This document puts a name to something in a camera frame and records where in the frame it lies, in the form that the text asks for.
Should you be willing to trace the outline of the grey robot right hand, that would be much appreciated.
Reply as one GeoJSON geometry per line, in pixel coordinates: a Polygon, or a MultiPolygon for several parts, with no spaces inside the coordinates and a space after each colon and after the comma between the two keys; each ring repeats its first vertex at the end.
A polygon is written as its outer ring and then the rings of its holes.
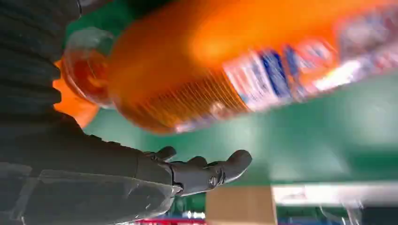
{"type": "Polygon", "coordinates": [[[157,217],[177,196],[239,178],[252,156],[225,161],[168,159],[175,149],[141,152],[85,134],[64,115],[0,121],[0,222],[3,225],[112,225],[157,217]]]}

